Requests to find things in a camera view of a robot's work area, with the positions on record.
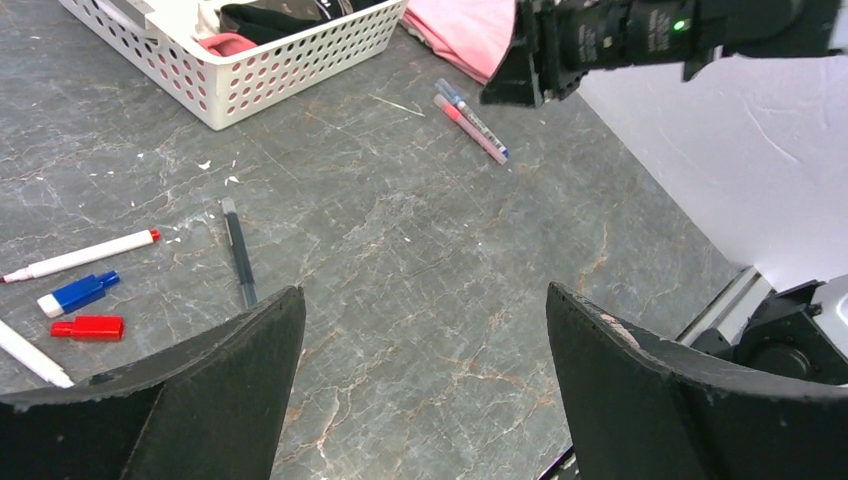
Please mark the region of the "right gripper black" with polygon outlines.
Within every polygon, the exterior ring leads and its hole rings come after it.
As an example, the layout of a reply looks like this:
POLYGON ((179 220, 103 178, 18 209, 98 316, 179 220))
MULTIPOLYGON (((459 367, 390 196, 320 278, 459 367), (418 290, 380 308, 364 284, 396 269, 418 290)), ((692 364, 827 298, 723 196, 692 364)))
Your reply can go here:
POLYGON ((517 1, 512 36, 483 105, 539 107, 563 99, 594 70, 668 63, 691 78, 715 58, 701 1, 517 1))

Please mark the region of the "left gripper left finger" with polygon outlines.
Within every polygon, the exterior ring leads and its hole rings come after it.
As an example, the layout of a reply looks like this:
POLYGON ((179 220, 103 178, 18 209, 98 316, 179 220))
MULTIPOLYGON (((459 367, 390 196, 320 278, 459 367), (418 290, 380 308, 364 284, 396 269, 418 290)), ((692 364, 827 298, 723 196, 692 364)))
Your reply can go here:
POLYGON ((266 479, 302 352, 290 286, 252 309, 70 388, 1 399, 5 479, 266 479))

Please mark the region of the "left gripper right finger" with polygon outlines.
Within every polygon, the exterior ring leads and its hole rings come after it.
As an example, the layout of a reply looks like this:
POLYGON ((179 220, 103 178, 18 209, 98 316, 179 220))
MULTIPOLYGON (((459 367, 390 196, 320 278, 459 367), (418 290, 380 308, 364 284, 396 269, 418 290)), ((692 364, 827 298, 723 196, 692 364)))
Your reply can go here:
POLYGON ((847 382, 742 366, 551 283, 549 344, 575 479, 843 479, 847 382))

